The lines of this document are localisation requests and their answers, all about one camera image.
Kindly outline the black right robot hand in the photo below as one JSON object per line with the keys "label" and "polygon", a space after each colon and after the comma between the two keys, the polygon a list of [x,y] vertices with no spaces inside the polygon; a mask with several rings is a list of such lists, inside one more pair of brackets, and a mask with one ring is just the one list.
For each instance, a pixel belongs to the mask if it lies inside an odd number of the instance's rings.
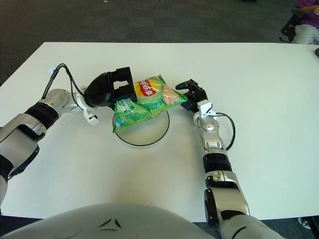
{"label": "black right robot hand", "polygon": [[192,79],[176,85],[175,89],[188,90],[186,93],[183,94],[185,97],[187,97],[187,101],[182,103],[181,106],[189,112],[198,112],[199,109],[197,107],[197,104],[201,101],[207,100],[205,90]]}

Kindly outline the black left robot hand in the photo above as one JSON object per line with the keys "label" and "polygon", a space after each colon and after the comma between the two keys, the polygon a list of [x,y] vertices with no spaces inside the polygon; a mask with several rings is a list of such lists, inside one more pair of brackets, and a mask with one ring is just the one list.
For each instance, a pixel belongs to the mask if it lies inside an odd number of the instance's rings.
{"label": "black left robot hand", "polygon": [[129,67],[102,73],[84,91],[85,103],[91,107],[115,108],[119,100],[137,102],[137,95]]}

